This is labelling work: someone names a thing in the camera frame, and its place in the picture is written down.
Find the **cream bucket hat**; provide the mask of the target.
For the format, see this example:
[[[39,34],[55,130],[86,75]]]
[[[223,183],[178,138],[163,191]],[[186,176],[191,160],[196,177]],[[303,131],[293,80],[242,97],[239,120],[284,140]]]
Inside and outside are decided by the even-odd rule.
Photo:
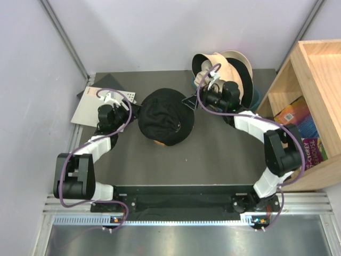
[[[195,82],[200,81],[197,87],[208,86],[210,80],[210,78],[208,77],[208,73],[213,70],[219,71],[220,68],[221,68],[220,63],[212,65],[212,63],[209,60],[204,61],[201,65],[201,71],[195,75]],[[213,90],[214,92],[219,92],[220,86],[218,86],[217,91],[215,91],[213,87],[211,88],[211,90]]]

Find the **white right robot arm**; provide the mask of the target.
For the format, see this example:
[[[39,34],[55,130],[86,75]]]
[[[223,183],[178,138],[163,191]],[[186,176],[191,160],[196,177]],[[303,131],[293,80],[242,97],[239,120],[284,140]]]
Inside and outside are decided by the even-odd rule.
[[[294,171],[304,171],[306,156],[300,133],[293,124],[281,125],[244,108],[235,82],[224,83],[221,92],[215,88],[206,85],[182,102],[192,110],[208,105],[218,108],[217,115],[224,117],[226,123],[263,143],[266,169],[253,185],[254,194],[248,201],[253,210],[261,211]]]

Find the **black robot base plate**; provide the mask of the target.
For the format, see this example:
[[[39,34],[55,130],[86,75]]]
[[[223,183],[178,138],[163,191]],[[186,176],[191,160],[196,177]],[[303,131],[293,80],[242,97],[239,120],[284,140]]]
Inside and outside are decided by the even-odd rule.
[[[129,221],[238,220],[240,214],[279,210],[278,197],[257,199],[251,185],[115,186]]]

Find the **black bucket hat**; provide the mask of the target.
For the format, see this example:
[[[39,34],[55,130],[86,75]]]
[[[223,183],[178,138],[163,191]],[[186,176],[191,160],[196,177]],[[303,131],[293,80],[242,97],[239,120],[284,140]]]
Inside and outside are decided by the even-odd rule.
[[[141,103],[138,126],[151,140],[174,146],[184,141],[194,127],[194,111],[182,103],[181,92],[162,88],[149,94]]]

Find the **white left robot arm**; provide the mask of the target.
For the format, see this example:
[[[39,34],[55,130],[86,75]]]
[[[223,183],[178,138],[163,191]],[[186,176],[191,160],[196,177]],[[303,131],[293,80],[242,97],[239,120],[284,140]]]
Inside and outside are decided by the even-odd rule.
[[[114,148],[118,132],[137,119],[140,106],[124,101],[120,106],[98,108],[98,124],[93,136],[71,153],[60,153],[56,159],[53,194],[63,199],[102,201],[108,211],[119,209],[121,199],[114,186],[95,181],[94,163]]]

